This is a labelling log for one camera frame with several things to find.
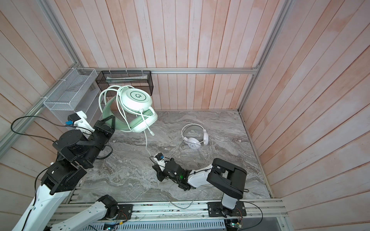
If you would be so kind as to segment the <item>green headphones with cable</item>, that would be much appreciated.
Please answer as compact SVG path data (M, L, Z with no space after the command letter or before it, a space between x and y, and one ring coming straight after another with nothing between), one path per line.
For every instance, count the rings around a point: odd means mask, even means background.
M148 131L158 120L151 96L133 86L113 85L103 90L98 98L102 119L109 115L116 117L115 129L126 133Z

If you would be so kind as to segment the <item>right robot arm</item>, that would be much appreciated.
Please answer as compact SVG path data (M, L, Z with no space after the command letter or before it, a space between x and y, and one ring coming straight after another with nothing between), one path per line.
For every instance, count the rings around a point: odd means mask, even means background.
M245 188L247 171L237 165L215 158L207 167L187 170L177 164L174 158L164 157L158 153L149 158L153 162L157 179L173 181L180 189L189 191L203 185L212 185L223 193L221 203L212 205L210 212L222 217L242 216L237 212L237 203L249 192Z

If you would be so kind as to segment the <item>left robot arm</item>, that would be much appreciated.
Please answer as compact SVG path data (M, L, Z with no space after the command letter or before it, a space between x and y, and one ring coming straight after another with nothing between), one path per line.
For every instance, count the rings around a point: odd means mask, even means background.
M115 228L132 216L133 205L120 206L110 195L100 197L87 209L57 224L49 225L52 216L65 198L93 168L95 160L115 132L113 115L81 127L74 123L79 115L69 115L67 127L72 129L53 142L57 159L41 172L40 186L35 186L35 197L13 230L15 231L80 231L95 221L104 219Z

